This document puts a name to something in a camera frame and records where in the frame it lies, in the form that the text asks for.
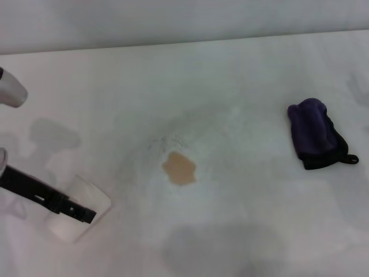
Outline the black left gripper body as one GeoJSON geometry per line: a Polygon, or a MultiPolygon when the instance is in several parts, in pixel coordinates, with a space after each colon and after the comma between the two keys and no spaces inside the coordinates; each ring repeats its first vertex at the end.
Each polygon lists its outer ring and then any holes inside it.
{"type": "Polygon", "coordinates": [[[50,205],[54,195],[52,187],[11,166],[6,166],[1,176],[1,187],[44,207],[50,205]]]}

